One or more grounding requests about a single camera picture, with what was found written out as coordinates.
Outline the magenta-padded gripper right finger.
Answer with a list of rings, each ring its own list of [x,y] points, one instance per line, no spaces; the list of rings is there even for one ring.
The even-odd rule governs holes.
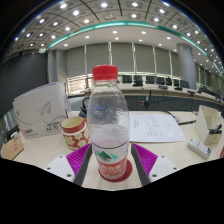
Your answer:
[[[144,147],[134,143],[131,144],[131,154],[143,186],[179,170],[178,166],[168,157],[164,155],[157,156]]]

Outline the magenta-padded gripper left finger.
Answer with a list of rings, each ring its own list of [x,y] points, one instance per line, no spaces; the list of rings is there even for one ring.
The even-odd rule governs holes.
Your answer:
[[[45,167],[45,170],[81,186],[85,178],[91,155],[92,146],[91,144],[87,144],[67,156],[57,156]]]

